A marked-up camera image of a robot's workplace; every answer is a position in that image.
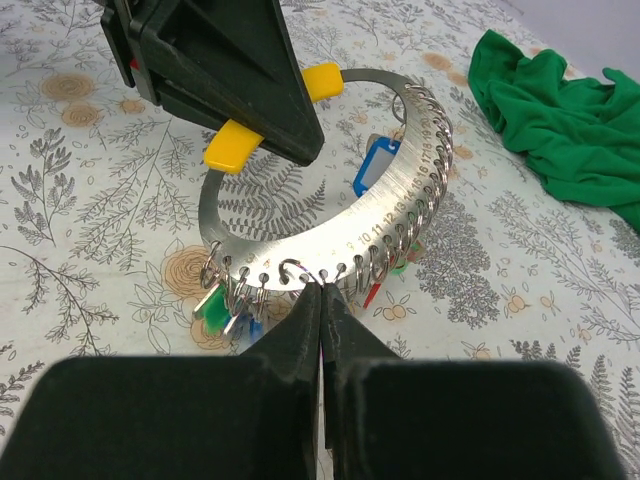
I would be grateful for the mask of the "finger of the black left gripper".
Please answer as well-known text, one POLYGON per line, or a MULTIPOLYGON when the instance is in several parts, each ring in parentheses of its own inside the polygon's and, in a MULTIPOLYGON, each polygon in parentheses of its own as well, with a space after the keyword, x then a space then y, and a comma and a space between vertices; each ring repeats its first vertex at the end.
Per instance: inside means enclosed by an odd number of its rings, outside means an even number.
POLYGON ((172 102, 169 113, 205 128, 234 120, 267 150, 296 164, 318 156, 324 134, 277 1, 181 1, 189 26, 176 47, 193 63, 206 108, 172 102))

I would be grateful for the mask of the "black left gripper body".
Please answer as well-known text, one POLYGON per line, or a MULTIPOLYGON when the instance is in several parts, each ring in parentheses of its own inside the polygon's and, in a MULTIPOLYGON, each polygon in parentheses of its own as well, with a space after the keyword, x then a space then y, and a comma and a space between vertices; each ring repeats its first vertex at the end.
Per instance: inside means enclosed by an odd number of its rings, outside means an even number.
POLYGON ((206 108, 193 63, 177 50, 189 24, 181 1, 101 1, 101 26, 125 84, 156 106, 206 108))

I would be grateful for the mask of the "blue key tag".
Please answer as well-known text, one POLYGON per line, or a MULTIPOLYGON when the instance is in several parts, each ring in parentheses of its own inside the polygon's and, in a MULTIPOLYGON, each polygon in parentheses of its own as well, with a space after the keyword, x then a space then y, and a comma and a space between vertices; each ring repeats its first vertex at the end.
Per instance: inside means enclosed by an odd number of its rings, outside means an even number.
POLYGON ((382 176, 395 158, 400 140, 372 134, 367 142, 366 154, 353 181, 353 191, 360 198, 382 176))

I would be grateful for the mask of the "red key tag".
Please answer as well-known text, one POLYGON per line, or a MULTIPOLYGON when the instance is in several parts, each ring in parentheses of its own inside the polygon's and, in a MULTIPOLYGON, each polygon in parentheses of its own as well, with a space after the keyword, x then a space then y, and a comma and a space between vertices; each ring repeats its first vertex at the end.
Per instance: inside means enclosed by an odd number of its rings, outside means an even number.
POLYGON ((369 293, 367 294, 367 297, 364 301, 364 305, 363 308, 367 309, 369 307, 369 305, 372 303, 372 301, 374 300, 375 296, 377 295, 381 285, 384 283, 384 281, 386 280, 386 277, 389 276, 394 270, 397 269, 397 264, 398 263, 403 263, 404 260, 402 258, 402 256, 399 253, 396 253, 395 255, 393 255, 390 259, 388 268, 386 269, 386 272, 384 274, 381 274, 373 283, 373 286, 371 287, 371 289, 369 290, 369 293))

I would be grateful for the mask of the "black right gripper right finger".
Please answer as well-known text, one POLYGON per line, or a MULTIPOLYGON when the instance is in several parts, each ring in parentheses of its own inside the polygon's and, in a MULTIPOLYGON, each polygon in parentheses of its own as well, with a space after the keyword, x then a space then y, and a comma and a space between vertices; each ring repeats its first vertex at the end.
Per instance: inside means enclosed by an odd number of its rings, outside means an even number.
POLYGON ((406 360, 334 285, 320 317, 338 479, 621 479, 585 382, 555 361, 406 360))

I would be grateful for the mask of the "blue tagged key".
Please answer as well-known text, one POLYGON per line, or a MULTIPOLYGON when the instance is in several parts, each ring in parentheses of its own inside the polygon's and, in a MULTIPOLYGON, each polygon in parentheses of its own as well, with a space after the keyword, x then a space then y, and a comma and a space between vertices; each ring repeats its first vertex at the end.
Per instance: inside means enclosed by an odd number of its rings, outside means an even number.
POLYGON ((247 345, 253 345, 264 336, 264 323, 255 316, 245 311, 240 314, 228 331, 233 341, 239 341, 247 345))

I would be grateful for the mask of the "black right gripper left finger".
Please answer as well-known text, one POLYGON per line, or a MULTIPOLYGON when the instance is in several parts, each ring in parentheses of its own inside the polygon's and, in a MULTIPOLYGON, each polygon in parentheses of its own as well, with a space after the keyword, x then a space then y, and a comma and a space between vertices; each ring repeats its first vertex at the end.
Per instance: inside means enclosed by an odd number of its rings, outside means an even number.
POLYGON ((237 356, 66 359, 37 382, 5 479, 312 479, 320 289, 237 356))

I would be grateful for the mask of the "green key tag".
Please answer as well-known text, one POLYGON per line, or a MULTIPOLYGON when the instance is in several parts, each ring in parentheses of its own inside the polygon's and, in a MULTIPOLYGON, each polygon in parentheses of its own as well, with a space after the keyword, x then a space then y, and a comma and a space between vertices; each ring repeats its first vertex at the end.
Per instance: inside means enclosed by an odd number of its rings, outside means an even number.
POLYGON ((217 285, 196 305, 192 317, 200 321, 206 334, 218 334, 224 330, 231 315, 226 305, 226 288, 217 285))

